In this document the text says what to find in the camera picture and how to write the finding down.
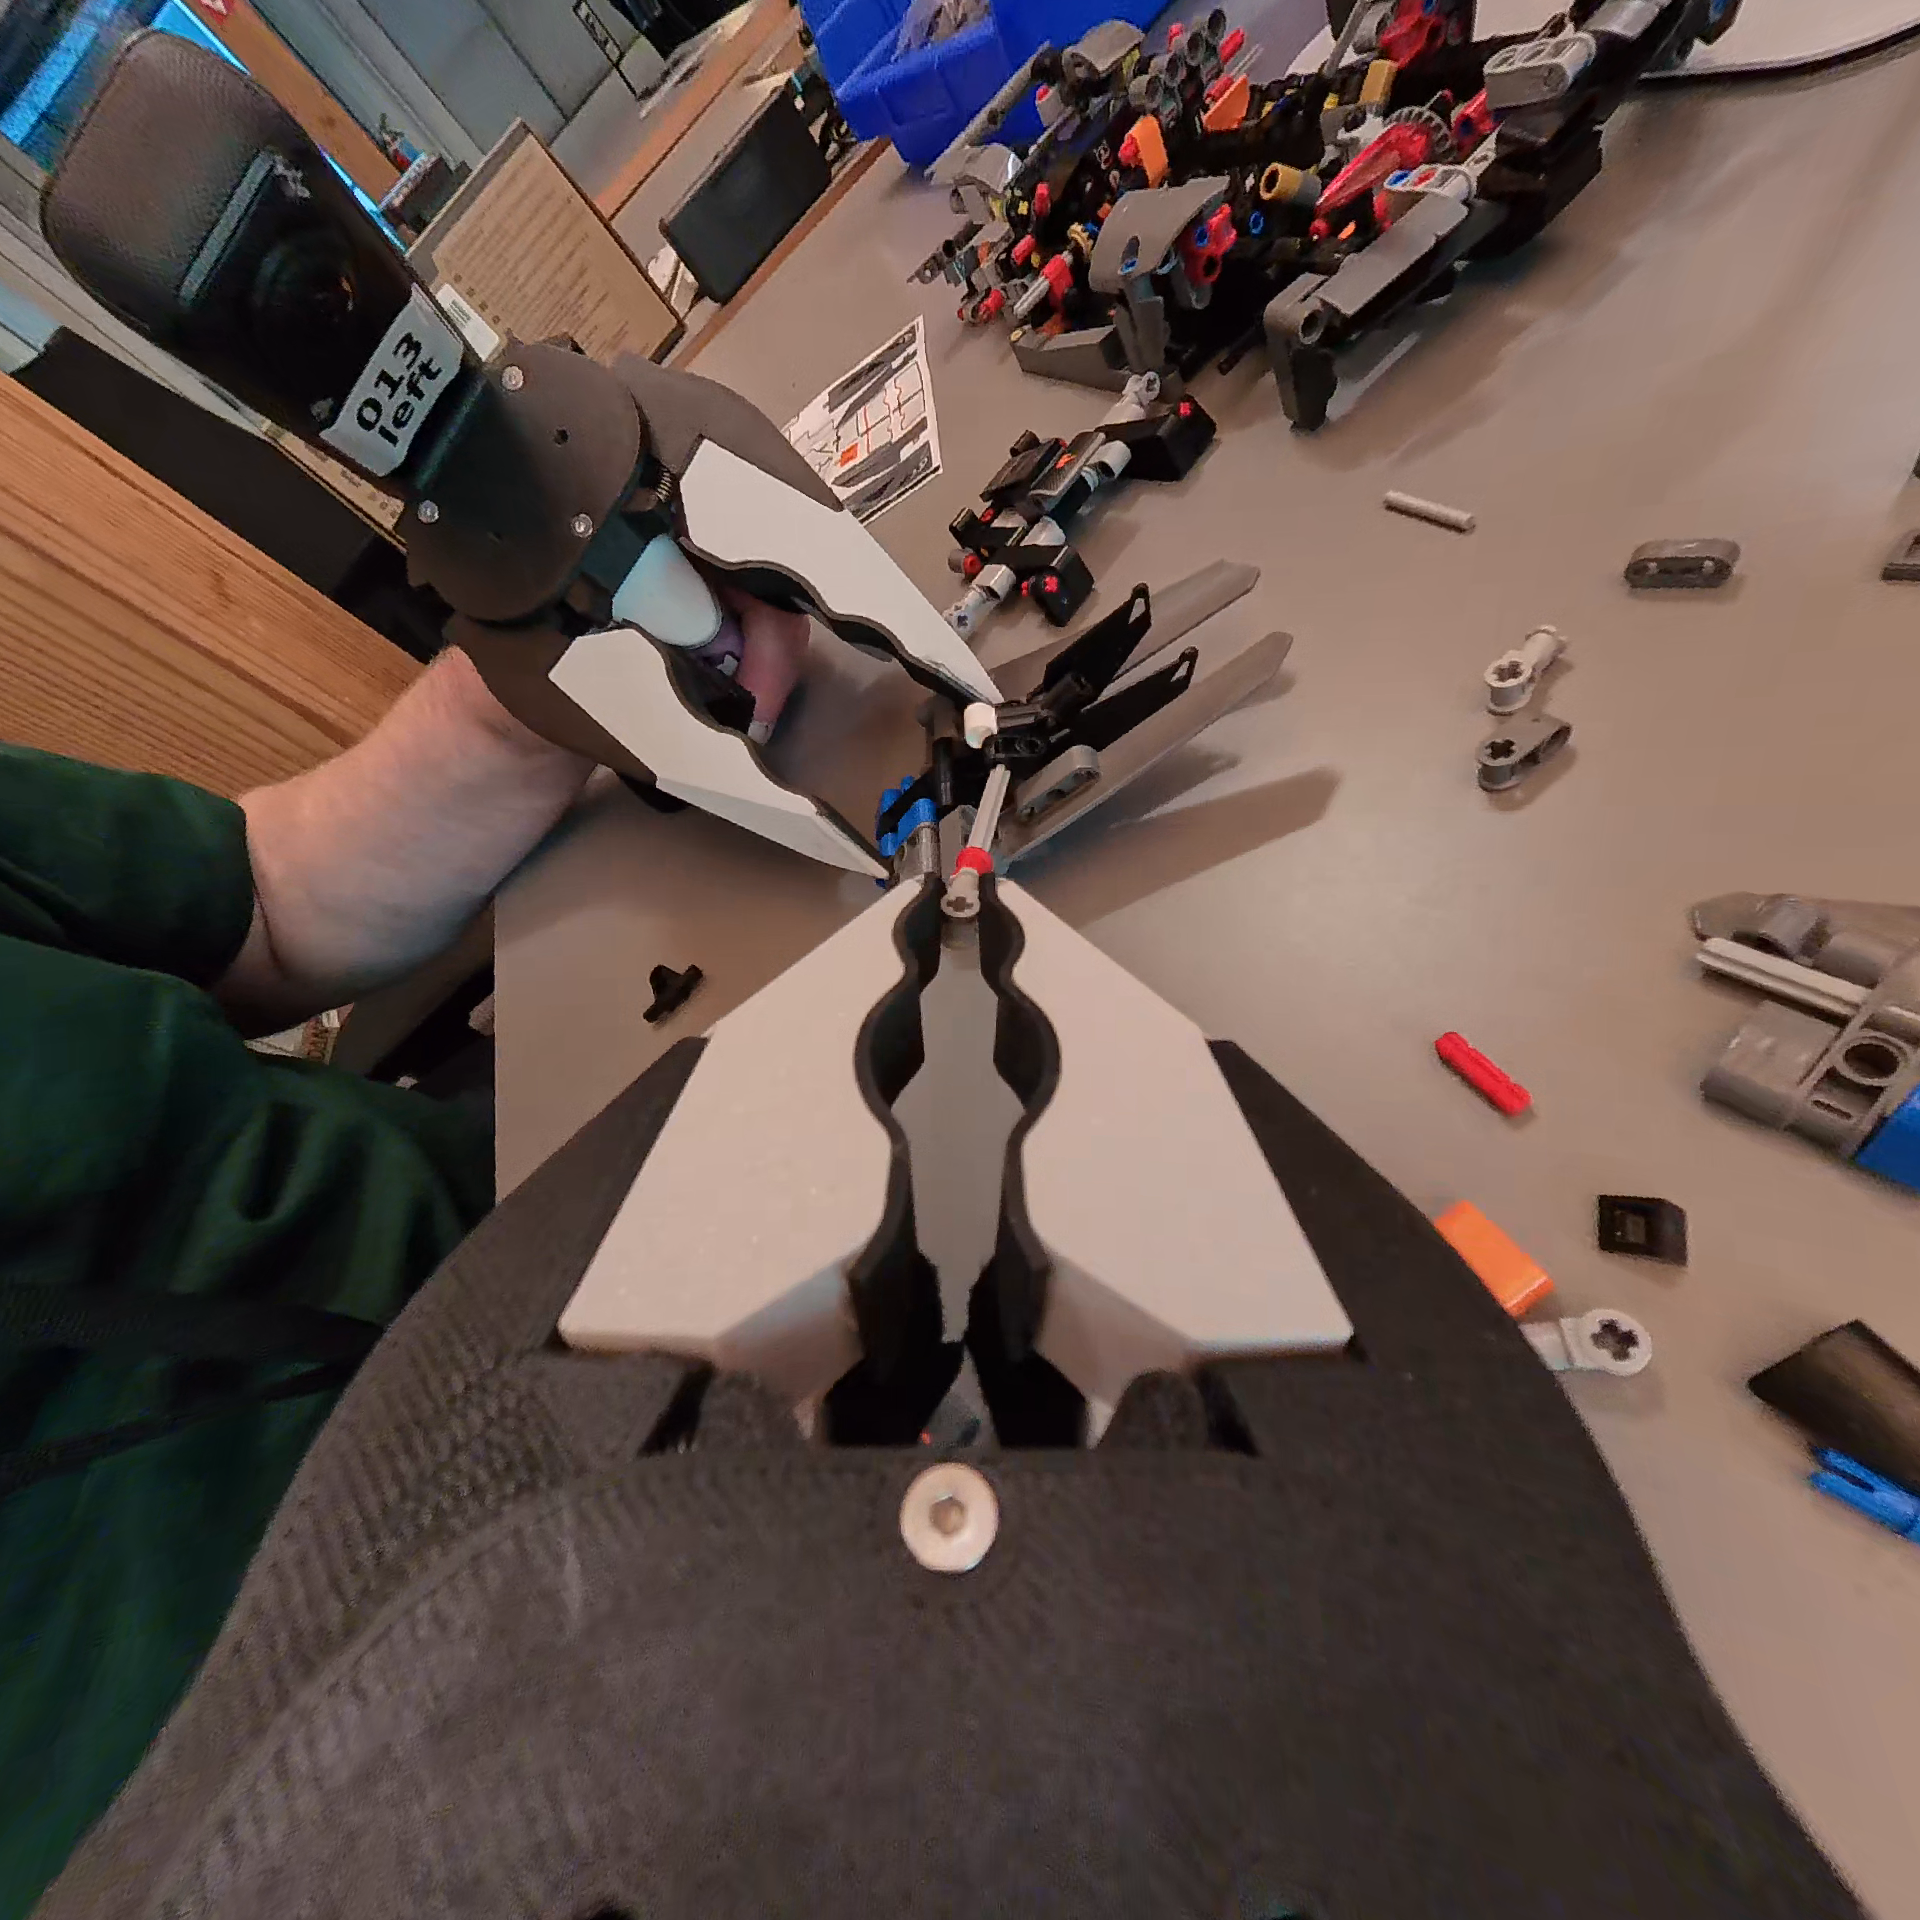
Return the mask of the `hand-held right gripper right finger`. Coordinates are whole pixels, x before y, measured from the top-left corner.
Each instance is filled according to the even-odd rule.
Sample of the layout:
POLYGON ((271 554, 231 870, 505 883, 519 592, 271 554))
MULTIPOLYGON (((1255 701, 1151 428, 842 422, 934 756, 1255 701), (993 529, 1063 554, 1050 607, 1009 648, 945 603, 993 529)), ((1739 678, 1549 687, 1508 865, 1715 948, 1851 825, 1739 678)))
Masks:
POLYGON ((1352 1318, 1202 1029, 1011 880, 974 931, 1017 1103, 967 1318, 996 1445, 1091 1445, 1148 1376, 1342 1353, 1352 1318))

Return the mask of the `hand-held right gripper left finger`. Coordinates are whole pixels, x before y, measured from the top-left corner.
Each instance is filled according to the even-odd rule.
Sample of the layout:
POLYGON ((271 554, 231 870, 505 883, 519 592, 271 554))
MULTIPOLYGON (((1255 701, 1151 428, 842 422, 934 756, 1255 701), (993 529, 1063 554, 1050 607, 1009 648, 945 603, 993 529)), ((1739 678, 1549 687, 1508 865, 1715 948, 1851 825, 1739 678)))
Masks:
POLYGON ((557 1318, 568 1349, 749 1376, 840 1445, 921 1440, 957 1346, 895 1105, 944 892, 899 883, 708 1030, 557 1318))

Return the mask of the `metal axle with red bush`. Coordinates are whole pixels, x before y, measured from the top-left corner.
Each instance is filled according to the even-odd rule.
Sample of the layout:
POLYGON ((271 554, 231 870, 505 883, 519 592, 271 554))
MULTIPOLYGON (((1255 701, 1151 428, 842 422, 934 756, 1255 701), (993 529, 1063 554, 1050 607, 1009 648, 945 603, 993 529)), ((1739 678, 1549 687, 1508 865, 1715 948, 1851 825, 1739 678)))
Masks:
POLYGON ((972 827, 944 883, 939 910, 947 922, 972 922, 979 914, 981 883, 996 874, 996 832, 1009 787, 1009 766, 991 762, 972 808, 972 827))

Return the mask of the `grey black lego subassembly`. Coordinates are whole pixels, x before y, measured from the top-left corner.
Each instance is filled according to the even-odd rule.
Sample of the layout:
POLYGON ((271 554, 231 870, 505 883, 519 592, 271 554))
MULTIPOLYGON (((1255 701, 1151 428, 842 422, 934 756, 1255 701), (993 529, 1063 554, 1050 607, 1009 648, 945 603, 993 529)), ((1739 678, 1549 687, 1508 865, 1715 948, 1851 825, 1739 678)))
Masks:
POLYGON ((1220 637, 1215 622, 1259 582, 1255 565, 1215 561, 1165 589, 1137 585, 1051 651, 1006 665, 1006 696, 975 726, 972 709, 932 695, 921 771, 876 805, 882 883, 947 874, 996 777, 988 853, 1006 874, 1251 701, 1292 637, 1220 637))

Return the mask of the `lego sticker sheet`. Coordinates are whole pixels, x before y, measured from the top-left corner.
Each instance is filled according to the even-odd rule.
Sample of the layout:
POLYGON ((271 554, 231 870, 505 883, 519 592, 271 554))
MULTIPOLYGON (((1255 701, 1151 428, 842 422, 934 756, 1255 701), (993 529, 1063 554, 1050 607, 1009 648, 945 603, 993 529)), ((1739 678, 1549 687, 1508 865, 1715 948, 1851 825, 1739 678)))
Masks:
POLYGON ((924 319, 814 397, 782 434, 862 524, 938 479, 944 450, 924 319))

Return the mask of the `black grey lego module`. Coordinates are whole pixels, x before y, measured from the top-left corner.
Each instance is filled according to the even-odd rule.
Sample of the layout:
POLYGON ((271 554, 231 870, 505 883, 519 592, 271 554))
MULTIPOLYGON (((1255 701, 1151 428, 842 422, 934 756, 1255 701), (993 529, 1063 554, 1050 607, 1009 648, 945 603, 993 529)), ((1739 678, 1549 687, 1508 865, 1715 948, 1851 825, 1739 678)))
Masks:
POLYGON ((1162 397, 1155 375, 1129 379, 1115 407, 1070 440, 1022 434, 975 504, 947 524, 947 562, 966 585, 947 627, 972 638, 1020 598, 1063 629, 1093 589, 1073 545, 1088 507, 1124 483, 1185 481, 1215 440, 1211 412, 1194 397, 1162 397))

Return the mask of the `small light grey lego connector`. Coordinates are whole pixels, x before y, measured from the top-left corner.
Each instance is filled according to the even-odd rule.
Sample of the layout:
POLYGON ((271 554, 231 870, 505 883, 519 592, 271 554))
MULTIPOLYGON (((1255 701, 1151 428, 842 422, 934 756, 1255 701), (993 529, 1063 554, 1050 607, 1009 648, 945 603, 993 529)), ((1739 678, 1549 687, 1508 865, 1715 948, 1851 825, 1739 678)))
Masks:
POLYGON ((1629 1380, 1652 1364, 1652 1336, 1639 1320, 1616 1308, 1590 1308, 1579 1314, 1538 1317, 1518 1325, 1518 1332, 1556 1374, 1593 1374, 1629 1380))

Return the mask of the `dark grey lego axle connector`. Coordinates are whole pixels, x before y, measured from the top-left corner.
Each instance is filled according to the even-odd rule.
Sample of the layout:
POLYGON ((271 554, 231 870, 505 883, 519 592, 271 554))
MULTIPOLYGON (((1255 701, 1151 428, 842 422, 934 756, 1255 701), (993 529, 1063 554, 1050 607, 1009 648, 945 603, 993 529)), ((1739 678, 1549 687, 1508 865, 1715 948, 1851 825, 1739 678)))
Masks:
POLYGON ((1476 747, 1473 777, 1485 796, 1516 795, 1572 741, 1572 725, 1545 713, 1504 719, 1508 725, 1488 733, 1476 747))

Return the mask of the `black curved lego panel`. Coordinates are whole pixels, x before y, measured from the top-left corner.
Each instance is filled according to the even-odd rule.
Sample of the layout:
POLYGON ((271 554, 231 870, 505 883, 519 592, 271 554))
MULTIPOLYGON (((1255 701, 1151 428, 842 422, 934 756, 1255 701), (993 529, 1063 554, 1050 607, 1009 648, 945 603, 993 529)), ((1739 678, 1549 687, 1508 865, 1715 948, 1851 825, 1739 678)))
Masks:
POLYGON ((1867 1322, 1821 1332, 1745 1380, 1820 1449, 1918 1491, 1918 1366, 1867 1322))

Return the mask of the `red pin piece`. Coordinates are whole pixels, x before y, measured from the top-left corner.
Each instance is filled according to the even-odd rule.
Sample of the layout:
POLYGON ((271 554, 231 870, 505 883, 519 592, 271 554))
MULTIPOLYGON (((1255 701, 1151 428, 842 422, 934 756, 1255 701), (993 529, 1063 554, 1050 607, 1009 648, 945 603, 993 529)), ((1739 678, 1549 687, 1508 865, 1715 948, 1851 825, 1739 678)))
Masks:
POLYGON ((1532 1111, 1532 1095, 1460 1033, 1444 1030, 1434 1038, 1436 1058, 1476 1097, 1504 1118, 1532 1111))

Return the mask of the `black flat screen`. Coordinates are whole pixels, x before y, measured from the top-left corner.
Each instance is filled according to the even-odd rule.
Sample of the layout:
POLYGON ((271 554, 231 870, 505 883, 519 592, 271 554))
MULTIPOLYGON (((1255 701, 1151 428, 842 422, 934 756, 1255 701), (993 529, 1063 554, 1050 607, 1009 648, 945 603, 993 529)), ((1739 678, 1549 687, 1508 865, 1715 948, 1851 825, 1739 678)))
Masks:
POLYGON ((658 233, 702 301, 730 305, 827 193, 834 167, 789 85, 759 102, 658 233))

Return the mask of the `wooden beam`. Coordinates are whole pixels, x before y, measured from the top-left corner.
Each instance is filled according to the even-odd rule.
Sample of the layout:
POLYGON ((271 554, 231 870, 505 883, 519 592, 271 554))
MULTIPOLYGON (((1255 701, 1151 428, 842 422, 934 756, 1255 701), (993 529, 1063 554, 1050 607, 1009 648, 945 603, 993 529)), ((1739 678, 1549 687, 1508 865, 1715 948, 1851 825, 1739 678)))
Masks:
POLYGON ((16 379, 2 382, 2 741, 223 798, 359 743, 386 637, 16 379))

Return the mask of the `blue plastic bin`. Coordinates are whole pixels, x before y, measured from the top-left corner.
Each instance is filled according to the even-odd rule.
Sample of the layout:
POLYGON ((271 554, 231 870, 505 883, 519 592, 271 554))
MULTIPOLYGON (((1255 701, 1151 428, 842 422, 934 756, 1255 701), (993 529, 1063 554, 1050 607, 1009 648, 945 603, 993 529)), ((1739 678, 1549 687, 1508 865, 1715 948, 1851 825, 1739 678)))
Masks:
POLYGON ((905 2, 800 2, 798 10, 847 128, 928 167, 1043 44, 1066 47, 1109 21, 1145 30, 1165 4, 991 2, 912 53, 898 50, 905 2))

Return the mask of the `grey lego frame assembly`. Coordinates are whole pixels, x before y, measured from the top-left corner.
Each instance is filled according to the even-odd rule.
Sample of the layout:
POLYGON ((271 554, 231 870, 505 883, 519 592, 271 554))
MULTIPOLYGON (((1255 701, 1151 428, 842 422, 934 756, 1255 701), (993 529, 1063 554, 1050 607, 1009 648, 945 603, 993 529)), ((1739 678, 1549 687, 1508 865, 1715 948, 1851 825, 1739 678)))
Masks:
POLYGON ((1722 892, 1691 905, 1702 972, 1755 992, 1700 1095, 1918 1191, 1918 909, 1722 892))

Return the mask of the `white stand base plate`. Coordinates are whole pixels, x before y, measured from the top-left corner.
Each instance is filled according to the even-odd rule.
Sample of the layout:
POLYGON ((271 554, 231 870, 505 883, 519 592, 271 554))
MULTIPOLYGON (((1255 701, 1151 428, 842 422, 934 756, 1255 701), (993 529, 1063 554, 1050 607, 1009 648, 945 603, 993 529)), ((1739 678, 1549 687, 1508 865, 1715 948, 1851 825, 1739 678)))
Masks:
POLYGON ((1782 81, 1831 70, 1918 37, 1915 2, 1741 2, 1713 40, 1700 40, 1659 85, 1782 81))

